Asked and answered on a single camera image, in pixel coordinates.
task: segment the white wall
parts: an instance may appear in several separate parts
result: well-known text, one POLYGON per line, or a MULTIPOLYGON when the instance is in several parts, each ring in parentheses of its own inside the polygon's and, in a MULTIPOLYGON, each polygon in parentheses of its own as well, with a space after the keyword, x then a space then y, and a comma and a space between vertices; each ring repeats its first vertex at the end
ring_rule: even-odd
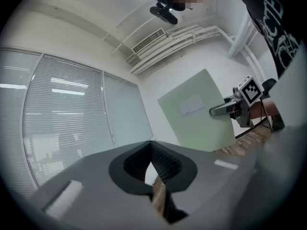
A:
POLYGON ((266 78, 273 78, 278 80, 275 62, 273 60, 272 54, 269 50, 268 44, 260 33, 257 33, 254 39, 250 42, 249 48, 259 61, 266 78))
POLYGON ((67 22, 36 12, 20 12, 7 23, 0 46, 22 47, 70 59, 138 84, 130 66, 98 37, 67 22))
MULTIPOLYGON (((240 28, 245 11, 246 6, 242 0, 217 0, 216 23, 225 32, 230 35, 236 35, 240 28)), ((278 80, 271 52, 260 33, 256 34, 249 47, 261 64, 266 78, 274 78, 278 80)))
MULTIPOLYGON (((146 93, 143 102, 157 140, 179 144, 168 123, 158 99, 174 89, 202 69, 207 69, 223 97, 232 95, 232 88, 237 86, 247 75, 253 75, 251 67, 244 66, 227 58, 229 43, 222 37, 210 38, 187 48, 186 54, 176 61, 160 68, 142 80, 141 86, 146 93)), ((240 128, 233 120, 235 135, 246 128, 240 128)))
POLYGON ((217 24, 230 35, 237 34, 245 11, 242 0, 216 0, 217 24))

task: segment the window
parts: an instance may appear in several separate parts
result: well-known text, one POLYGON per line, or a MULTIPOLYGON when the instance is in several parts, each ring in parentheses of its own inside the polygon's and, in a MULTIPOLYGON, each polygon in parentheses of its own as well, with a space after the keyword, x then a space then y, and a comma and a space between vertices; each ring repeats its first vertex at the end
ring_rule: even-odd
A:
POLYGON ((0 49, 0 100, 0 169, 26 197, 82 157, 152 137, 136 85, 58 57, 0 49))
POLYGON ((117 147, 149 140, 150 129, 138 86, 104 75, 106 105, 112 137, 117 147))
POLYGON ((80 158, 114 148, 102 72, 48 55, 24 106, 24 145, 39 185, 80 158))
POLYGON ((22 110, 40 54, 0 50, 0 166, 8 187, 29 197, 36 189, 24 153, 22 110))

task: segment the light green board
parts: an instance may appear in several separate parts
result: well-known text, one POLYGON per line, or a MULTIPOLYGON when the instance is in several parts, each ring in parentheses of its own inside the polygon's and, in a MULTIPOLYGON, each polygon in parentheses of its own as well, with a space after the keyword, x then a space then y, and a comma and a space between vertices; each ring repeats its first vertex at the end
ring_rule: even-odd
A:
POLYGON ((164 96, 160 104, 179 143, 183 147, 214 151, 236 142, 230 117, 209 114, 224 99, 207 70, 202 70, 164 96), (198 96, 204 107, 184 115, 179 106, 191 97, 198 96))

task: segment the person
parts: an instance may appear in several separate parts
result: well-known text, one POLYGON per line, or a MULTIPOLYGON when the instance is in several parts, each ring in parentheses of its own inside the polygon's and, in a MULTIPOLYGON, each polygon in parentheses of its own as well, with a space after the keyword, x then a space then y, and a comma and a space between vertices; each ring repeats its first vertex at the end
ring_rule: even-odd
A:
MULTIPOLYGON (((169 8, 177 11, 185 9, 186 4, 199 2, 200 0, 157 0, 169 8)), ((302 17, 303 0, 296 0, 295 3, 290 0, 242 0, 250 14, 250 17, 263 35, 271 51, 275 62, 277 76, 284 73, 294 58, 300 41, 304 24, 299 18, 302 17)), ((263 100, 263 105, 269 116, 277 115, 278 110, 274 102, 267 98, 263 100)), ((261 103, 256 102, 251 107, 251 119, 264 115, 261 110, 261 103)))
POLYGON ((81 158, 77 150, 78 144, 73 134, 59 134, 59 158, 64 169, 81 158))

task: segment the black t-shirt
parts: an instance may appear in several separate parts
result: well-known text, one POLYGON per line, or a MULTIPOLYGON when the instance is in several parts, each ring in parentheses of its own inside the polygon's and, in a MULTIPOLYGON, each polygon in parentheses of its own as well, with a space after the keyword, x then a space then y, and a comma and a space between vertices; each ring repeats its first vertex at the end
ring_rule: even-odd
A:
POLYGON ((264 36, 280 77, 294 58, 306 26, 303 0, 242 0, 264 36))

